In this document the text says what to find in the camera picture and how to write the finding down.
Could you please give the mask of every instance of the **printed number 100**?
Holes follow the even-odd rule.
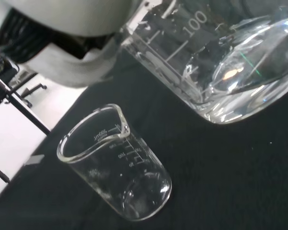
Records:
[[[194,16],[195,18],[191,18],[188,21],[189,29],[186,26],[183,27],[183,30],[187,31],[190,37],[194,35],[193,31],[199,30],[201,24],[207,21],[207,16],[201,11],[197,11]]]

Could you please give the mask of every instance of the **glass base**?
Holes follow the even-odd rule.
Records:
[[[168,175],[147,172],[133,180],[124,192],[122,199],[123,215],[131,221],[152,217],[169,199],[172,181]]]

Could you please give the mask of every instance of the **beaker rim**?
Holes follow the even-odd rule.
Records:
[[[81,125],[83,125],[88,119],[90,119],[91,117],[93,117],[93,116],[95,116],[95,115],[97,115],[100,112],[103,112],[105,110],[115,110],[118,113],[118,116],[119,116],[120,122],[121,122],[120,133],[110,135],[110,136],[100,140],[99,142],[97,142],[93,146],[89,147],[88,149],[84,150],[83,152],[81,152],[75,156],[72,156],[72,157],[64,156],[64,147],[68,141],[68,138],[73,134],[73,132],[76,131],[76,129],[78,129]],[[130,135],[130,128],[129,128],[129,125],[126,121],[126,118],[125,118],[121,108],[117,104],[106,104],[106,105],[104,105],[98,109],[95,109],[91,114],[89,114],[84,119],[82,119],[78,124],[76,124],[76,126],[74,128],[71,129],[71,131],[67,135],[65,135],[62,138],[62,140],[60,141],[58,148],[57,148],[57,156],[58,156],[58,159],[64,163],[76,163],[76,162],[79,162],[79,161],[87,158],[88,156],[94,154],[96,151],[105,147],[107,144],[111,143],[112,141],[126,138],[129,135]]]

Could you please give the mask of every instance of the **glass beaker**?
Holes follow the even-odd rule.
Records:
[[[169,174],[115,104],[78,123],[61,140],[57,155],[128,220],[153,216],[170,196]]]
[[[125,32],[123,47],[213,123],[288,92],[288,0],[146,0]]]

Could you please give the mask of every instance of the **black tablecloth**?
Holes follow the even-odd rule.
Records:
[[[263,112],[219,126],[200,118],[124,54],[113,80],[88,88],[0,196],[0,230],[288,230],[288,94]],[[170,200],[154,217],[128,222],[59,162],[59,140],[107,104],[164,164]]]

